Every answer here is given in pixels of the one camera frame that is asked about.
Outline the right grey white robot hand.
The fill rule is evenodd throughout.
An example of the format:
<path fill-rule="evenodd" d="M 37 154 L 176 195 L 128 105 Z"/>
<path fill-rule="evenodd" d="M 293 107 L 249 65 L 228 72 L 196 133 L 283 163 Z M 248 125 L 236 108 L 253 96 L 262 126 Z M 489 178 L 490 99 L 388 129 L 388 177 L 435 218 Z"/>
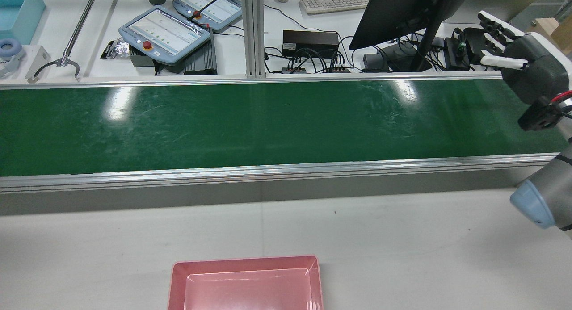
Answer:
<path fill-rule="evenodd" d="M 525 104 L 559 101 L 571 92 L 571 61 L 548 39 L 523 32 L 482 10 L 478 13 L 486 44 L 480 63 L 500 68 L 503 80 Z"/>

